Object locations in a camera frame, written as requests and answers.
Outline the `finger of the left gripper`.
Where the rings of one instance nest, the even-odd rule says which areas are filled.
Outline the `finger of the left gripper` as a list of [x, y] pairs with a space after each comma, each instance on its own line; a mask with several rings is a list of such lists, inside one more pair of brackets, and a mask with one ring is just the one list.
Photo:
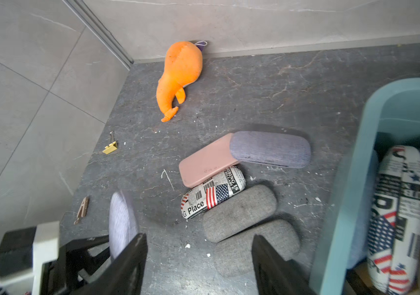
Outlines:
[[93, 256], [89, 250], [107, 244], [109, 236], [72, 240], [59, 249], [59, 256], [49, 267], [49, 293], [71, 295], [86, 286], [87, 281], [79, 278], [81, 270], [93, 275], [110, 257], [109, 248]]

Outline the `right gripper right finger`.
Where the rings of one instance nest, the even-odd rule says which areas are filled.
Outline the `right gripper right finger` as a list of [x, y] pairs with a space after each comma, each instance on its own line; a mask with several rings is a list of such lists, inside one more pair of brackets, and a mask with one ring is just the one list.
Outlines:
[[260, 295], [313, 295], [315, 292], [298, 272], [295, 261], [284, 261], [264, 236], [254, 236], [252, 243], [257, 289]]

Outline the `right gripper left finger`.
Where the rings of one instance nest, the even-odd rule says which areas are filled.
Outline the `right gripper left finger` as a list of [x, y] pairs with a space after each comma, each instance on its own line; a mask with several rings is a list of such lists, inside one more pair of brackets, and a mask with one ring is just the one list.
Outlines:
[[139, 295], [147, 261], [147, 236], [137, 234], [101, 276], [74, 295]]

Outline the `grey fabric glasses case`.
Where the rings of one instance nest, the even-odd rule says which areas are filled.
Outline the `grey fabric glasses case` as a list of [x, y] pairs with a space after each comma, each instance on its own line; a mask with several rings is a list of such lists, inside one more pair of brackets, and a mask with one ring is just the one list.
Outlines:
[[215, 206], [203, 216], [206, 239], [221, 242], [270, 217], [278, 201], [273, 191], [258, 184]]

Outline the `flag newspaper print case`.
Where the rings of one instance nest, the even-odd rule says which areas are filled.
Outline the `flag newspaper print case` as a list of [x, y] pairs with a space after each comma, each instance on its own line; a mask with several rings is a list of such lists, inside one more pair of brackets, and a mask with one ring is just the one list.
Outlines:
[[384, 156], [368, 229], [368, 273], [387, 295], [406, 295], [420, 260], [420, 152], [393, 146]]

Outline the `teal plastic storage box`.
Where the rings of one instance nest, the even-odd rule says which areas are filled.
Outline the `teal plastic storage box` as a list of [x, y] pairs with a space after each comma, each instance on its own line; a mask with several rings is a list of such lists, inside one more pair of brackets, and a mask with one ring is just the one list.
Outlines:
[[309, 286], [319, 295], [339, 295], [354, 237], [371, 156], [395, 145], [420, 148], [420, 78], [378, 89], [363, 108], [356, 141], [336, 173], [319, 237]]

